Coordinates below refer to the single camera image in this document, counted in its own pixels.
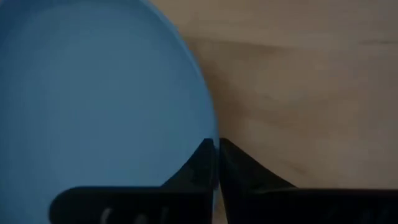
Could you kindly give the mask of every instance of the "wood grain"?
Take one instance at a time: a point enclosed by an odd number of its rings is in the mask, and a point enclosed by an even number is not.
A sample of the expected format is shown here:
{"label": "wood grain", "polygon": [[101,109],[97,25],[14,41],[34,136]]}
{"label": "wood grain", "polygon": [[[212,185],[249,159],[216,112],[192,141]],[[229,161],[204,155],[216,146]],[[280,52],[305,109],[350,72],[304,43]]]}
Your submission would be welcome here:
{"label": "wood grain", "polygon": [[394,1],[154,0],[220,133],[299,187],[397,188]]}

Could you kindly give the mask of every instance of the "blue bowl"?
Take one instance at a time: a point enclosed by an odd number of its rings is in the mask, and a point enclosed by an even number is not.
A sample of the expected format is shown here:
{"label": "blue bowl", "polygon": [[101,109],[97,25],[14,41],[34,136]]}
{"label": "blue bowl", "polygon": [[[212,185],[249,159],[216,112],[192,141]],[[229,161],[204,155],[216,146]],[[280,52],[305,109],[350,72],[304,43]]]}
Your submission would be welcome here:
{"label": "blue bowl", "polygon": [[218,145],[200,69],[148,2],[0,4],[1,223],[49,223],[73,187],[160,186]]}

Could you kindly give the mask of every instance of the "black object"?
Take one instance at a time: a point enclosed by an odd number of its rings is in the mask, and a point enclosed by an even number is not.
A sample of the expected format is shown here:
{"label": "black object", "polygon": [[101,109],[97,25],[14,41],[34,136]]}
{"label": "black object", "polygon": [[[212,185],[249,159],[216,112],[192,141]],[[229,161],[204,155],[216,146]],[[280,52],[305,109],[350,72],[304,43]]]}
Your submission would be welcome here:
{"label": "black object", "polygon": [[398,191],[298,189],[227,139],[220,183],[229,224],[398,223]]}
{"label": "black object", "polygon": [[53,224],[211,223],[218,184],[213,140],[205,139],[161,187],[78,187],[51,204]]}
{"label": "black object", "polygon": [[396,190],[298,189],[227,139],[220,139],[219,152],[205,139],[161,187],[67,190],[51,204],[50,221],[211,223],[218,175],[229,224],[398,223]]}

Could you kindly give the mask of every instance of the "blue plate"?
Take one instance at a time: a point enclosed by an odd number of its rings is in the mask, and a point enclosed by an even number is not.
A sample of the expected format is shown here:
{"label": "blue plate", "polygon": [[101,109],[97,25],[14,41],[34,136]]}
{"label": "blue plate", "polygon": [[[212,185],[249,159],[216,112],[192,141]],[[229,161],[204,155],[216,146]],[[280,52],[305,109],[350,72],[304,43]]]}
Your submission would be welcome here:
{"label": "blue plate", "polygon": [[0,5],[0,222],[78,186],[159,186],[216,118],[191,53],[140,0]]}

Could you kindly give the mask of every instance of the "wooden table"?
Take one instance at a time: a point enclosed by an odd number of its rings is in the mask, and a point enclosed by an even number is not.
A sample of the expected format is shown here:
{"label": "wooden table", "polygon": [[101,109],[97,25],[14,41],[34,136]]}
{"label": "wooden table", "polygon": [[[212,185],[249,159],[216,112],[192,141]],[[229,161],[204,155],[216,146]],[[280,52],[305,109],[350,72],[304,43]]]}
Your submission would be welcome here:
{"label": "wooden table", "polygon": [[395,1],[153,0],[220,133],[299,187],[398,187]]}

